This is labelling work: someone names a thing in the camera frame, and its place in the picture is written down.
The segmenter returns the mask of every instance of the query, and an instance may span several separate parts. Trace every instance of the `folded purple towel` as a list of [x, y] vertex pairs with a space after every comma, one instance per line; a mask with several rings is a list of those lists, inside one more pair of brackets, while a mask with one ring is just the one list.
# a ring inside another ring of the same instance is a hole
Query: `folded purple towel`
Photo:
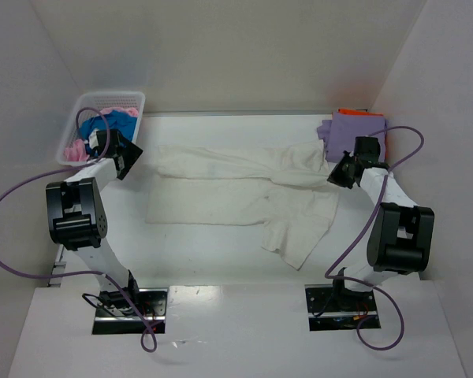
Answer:
[[[356, 136], [365, 136], [386, 128], [381, 116], [353, 116], [334, 113], [333, 120], [323, 120], [317, 128], [319, 139], [324, 140], [326, 160], [338, 163], [344, 151], [353, 151]], [[380, 143], [380, 161], [385, 158], [385, 133], [375, 136]]]

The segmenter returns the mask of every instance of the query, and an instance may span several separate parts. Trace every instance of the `white cloth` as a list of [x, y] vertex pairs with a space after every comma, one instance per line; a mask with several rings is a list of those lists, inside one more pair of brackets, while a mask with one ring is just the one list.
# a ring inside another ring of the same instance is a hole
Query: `white cloth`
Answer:
[[322, 148], [319, 142], [245, 150], [161, 146], [146, 222], [264, 224], [261, 247], [278, 250], [299, 269], [337, 208]]

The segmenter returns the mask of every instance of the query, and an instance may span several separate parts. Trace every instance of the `white laundry basket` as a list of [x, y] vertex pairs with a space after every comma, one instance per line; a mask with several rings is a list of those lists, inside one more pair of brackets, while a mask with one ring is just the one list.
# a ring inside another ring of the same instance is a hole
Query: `white laundry basket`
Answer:
[[[85, 161], [67, 161], [65, 158], [65, 148], [72, 146], [72, 143], [79, 138], [76, 131], [76, 115], [79, 109], [85, 106], [90, 106], [98, 110], [103, 108], [110, 108], [113, 106], [120, 106], [123, 108], [135, 108], [139, 111], [139, 116], [136, 119], [135, 131], [133, 132], [134, 143], [139, 133], [140, 121], [142, 120], [143, 106], [145, 104], [145, 95], [142, 92], [131, 91], [100, 91], [83, 94], [79, 97], [76, 105], [73, 107], [72, 113], [66, 123], [65, 131], [61, 138], [60, 146], [56, 153], [56, 161], [61, 165], [82, 165]], [[91, 117], [98, 116], [98, 114], [91, 111], [82, 112], [79, 117], [79, 125], [82, 125]]]

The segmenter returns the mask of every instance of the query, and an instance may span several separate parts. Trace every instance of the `purple cable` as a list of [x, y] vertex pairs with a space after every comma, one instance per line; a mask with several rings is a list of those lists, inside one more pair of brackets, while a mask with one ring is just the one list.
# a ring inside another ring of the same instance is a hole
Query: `purple cable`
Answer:
[[[110, 127], [109, 127], [109, 123], [107, 122], [107, 119], [105, 118], [105, 116], [103, 116], [102, 113], [100, 113], [97, 109], [95, 108], [91, 108], [91, 107], [85, 107], [85, 108], [82, 108], [81, 110], [79, 110], [77, 112], [77, 115], [76, 115], [76, 127], [77, 127], [77, 132], [79, 132], [79, 115], [85, 111], [85, 110], [91, 110], [95, 113], [97, 113], [102, 119], [103, 119], [103, 122], [105, 123], [105, 127], [106, 127], [106, 131], [107, 131], [107, 138], [106, 138], [106, 142], [105, 142], [105, 146], [103, 148], [103, 152], [101, 153], [101, 155], [94, 161], [88, 163], [88, 164], [85, 164], [85, 165], [80, 165], [80, 166], [77, 166], [77, 167], [71, 167], [71, 168], [64, 168], [64, 169], [57, 169], [57, 170], [54, 170], [54, 171], [50, 171], [50, 172], [46, 172], [46, 173], [41, 173], [37, 176], [33, 176], [29, 179], [26, 179], [24, 181], [21, 181], [20, 183], [17, 183], [16, 185], [14, 185], [13, 187], [11, 187], [9, 190], [5, 191], [2, 195], [0, 195], [0, 202], [5, 198], [7, 197], [8, 195], [10, 195], [13, 191], [15, 191], [16, 189], [26, 185], [27, 183], [31, 183], [32, 181], [35, 181], [35, 180], [38, 180], [38, 179], [42, 179], [43, 177], [46, 177], [46, 176], [51, 176], [51, 175], [56, 175], [58, 173], [63, 173], [63, 172], [71, 172], [71, 171], [76, 171], [76, 170], [79, 170], [79, 169], [83, 169], [83, 168], [86, 168], [86, 167], [89, 167], [89, 166], [92, 166], [94, 165], [95, 163], [97, 163], [98, 161], [100, 161], [106, 154], [107, 150], [109, 149], [109, 145], [110, 145]], [[142, 323], [145, 325], [145, 330], [143, 331], [142, 333], [142, 336], [140, 338], [140, 345], [142, 346], [142, 348], [146, 351], [146, 352], [149, 352], [149, 353], [152, 353], [156, 350], [156, 348], [158, 347], [158, 344], [156, 342], [156, 336], [155, 336], [155, 333], [153, 331], [153, 327], [156, 325], [156, 324], [159, 324], [161, 323], [162, 321], [156, 321], [156, 322], [152, 322], [151, 324], [145, 319], [145, 317], [143, 317], [142, 313], [136, 308], [136, 306], [133, 304], [132, 300], [130, 299], [130, 297], [126, 294], [126, 292], [122, 289], [122, 287], [119, 286], [119, 284], [110, 276], [106, 275], [104, 272], [100, 272], [98, 270], [81, 270], [79, 272], [70, 272], [70, 273], [61, 273], [61, 274], [48, 274], [48, 275], [41, 275], [41, 274], [30, 274], [30, 273], [24, 273], [24, 272], [20, 272], [19, 270], [16, 270], [14, 268], [11, 268], [9, 267], [7, 264], [5, 264], [4, 262], [2, 262], [0, 260], [0, 268], [6, 270], [7, 272], [10, 272], [16, 276], [19, 276], [19, 277], [23, 277], [23, 278], [30, 278], [30, 279], [33, 279], [33, 280], [50, 280], [52, 278], [62, 278], [62, 277], [69, 277], [69, 276], [81, 276], [83, 274], [94, 274], [95, 276], [104, 276], [106, 279], [108, 279], [116, 288], [117, 290], [121, 293], [121, 295], [123, 296], [123, 298], [125, 299], [125, 301], [130, 305], [130, 307], [133, 309], [133, 311], [135, 311], [136, 315], [140, 318], [140, 320], [142, 321]], [[152, 338], [152, 341], [153, 341], [153, 348], [147, 348], [145, 346], [145, 343], [144, 343], [144, 337], [146, 334], [149, 334], [151, 335], [151, 338]]]
[[[398, 128], [413, 131], [415, 134], [417, 134], [419, 136], [420, 144], [410, 154], [408, 154], [407, 156], [403, 157], [402, 159], [398, 160], [396, 163], [391, 165], [388, 169], [389, 172], [392, 172], [398, 165], [402, 164], [403, 162], [407, 161], [409, 158], [411, 158], [412, 156], [417, 154], [424, 146], [424, 135], [419, 130], [417, 130], [415, 128], [411, 128], [410, 126], [393, 126], [391, 128], [379, 130], [378, 132], [373, 132], [373, 133], [369, 134], [368, 136], [377, 135], [377, 134], [380, 134], [382, 132], [387, 132], [388, 130], [396, 130]], [[352, 277], [338, 276], [338, 275], [331, 276], [331, 273], [348, 256], [348, 254], [350, 254], [352, 252], [354, 247], [361, 241], [363, 236], [367, 233], [368, 229], [371, 226], [371, 223], [373, 223], [374, 218], [377, 216], [380, 204], [382, 203], [382, 199], [384, 198], [385, 187], [387, 185], [387, 179], [388, 179], [388, 175], [386, 175], [384, 177], [384, 180], [382, 182], [382, 189], [380, 190], [380, 194], [378, 195], [377, 203], [375, 204], [375, 208], [373, 209], [373, 212], [371, 213], [370, 218], [368, 219], [368, 221], [364, 225], [363, 230], [361, 230], [361, 232], [357, 235], [357, 237], [354, 239], [352, 244], [350, 246], [348, 246], [348, 248], [345, 250], [345, 252], [343, 254], [341, 254], [341, 256], [328, 268], [328, 270], [326, 270], [326, 273], [324, 274], [324, 277], [329, 279], [329, 280], [347, 280], [347, 281], [357, 282], [358, 284], [366, 285], [368, 287], [372, 287], [374, 290], [378, 291], [379, 293], [384, 294], [384, 296], [386, 296], [387, 299], [390, 300], [391, 303], [393, 304], [394, 308], [397, 311], [398, 317], [400, 318], [400, 334], [397, 336], [397, 339], [393, 343], [389, 344], [388, 346], [374, 346], [374, 345], [371, 345], [365, 339], [363, 339], [363, 337], [361, 336], [361, 326], [363, 325], [363, 323], [365, 321], [373, 318], [374, 316], [364, 317], [357, 324], [356, 331], [357, 331], [357, 336], [359, 337], [359, 340], [361, 340], [361, 343], [363, 343], [365, 346], [367, 346], [368, 348], [371, 348], [373, 350], [393, 349], [403, 339], [404, 319], [403, 319], [403, 314], [401, 313], [400, 307], [397, 305], [397, 303], [393, 299], [393, 297], [391, 297], [386, 291], [383, 291], [380, 287], [376, 287], [376, 286], [372, 285], [371, 283], [365, 282], [363, 280], [358, 280], [358, 279], [352, 278]]]

